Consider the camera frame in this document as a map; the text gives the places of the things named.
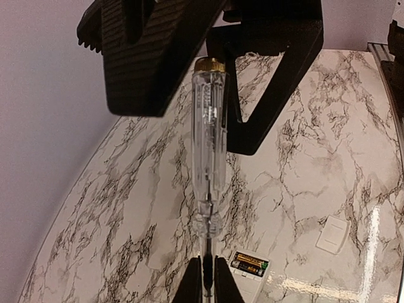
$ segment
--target battery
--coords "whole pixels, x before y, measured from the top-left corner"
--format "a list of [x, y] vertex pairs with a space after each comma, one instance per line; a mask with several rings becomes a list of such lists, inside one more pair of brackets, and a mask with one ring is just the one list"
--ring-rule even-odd
[[245, 262], [248, 264], [251, 264], [253, 266], [256, 266], [262, 270], [265, 270], [268, 267], [268, 262], [258, 259], [258, 258], [254, 258], [251, 256], [248, 256], [246, 254], [242, 254], [241, 252], [236, 252], [235, 256], [234, 256], [235, 260], [241, 261], [241, 262]]
[[256, 276], [263, 276], [265, 272], [265, 270], [258, 268], [257, 266], [238, 260], [234, 260], [233, 262], [231, 262], [231, 267], [237, 268], [238, 270], [242, 270], [246, 273], [250, 273]]

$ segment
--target white wall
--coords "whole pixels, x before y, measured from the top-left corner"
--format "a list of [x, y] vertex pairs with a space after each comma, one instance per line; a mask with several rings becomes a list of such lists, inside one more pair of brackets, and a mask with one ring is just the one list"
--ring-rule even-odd
[[[61, 203], [116, 120], [101, 56], [77, 46], [91, 1], [0, 1], [0, 302], [17, 300]], [[325, 47], [385, 41], [394, 1], [324, 0]]]

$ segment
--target white marble surface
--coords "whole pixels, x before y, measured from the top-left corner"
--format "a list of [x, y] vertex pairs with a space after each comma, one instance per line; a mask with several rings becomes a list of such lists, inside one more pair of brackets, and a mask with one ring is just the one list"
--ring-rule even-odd
[[[280, 58], [238, 61], [245, 112]], [[163, 119], [122, 118], [57, 217], [20, 303], [170, 302], [198, 250], [190, 221], [191, 83]], [[322, 51], [263, 145], [227, 155], [220, 251], [271, 260], [259, 303], [395, 302], [403, 259], [400, 154], [370, 53]], [[340, 254], [316, 248], [328, 215]]]

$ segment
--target battery pack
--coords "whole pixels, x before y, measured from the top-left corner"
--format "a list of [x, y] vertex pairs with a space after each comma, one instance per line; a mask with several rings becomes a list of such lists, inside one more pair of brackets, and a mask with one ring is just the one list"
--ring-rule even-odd
[[268, 279], [270, 260], [255, 252], [237, 249], [229, 268], [245, 303], [255, 303]]

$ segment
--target brass cap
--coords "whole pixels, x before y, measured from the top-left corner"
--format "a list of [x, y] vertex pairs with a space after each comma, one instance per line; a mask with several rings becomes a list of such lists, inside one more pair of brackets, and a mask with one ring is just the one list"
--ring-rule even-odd
[[215, 58], [202, 57], [196, 60], [194, 71], [219, 71], [226, 72], [224, 63], [219, 62]]

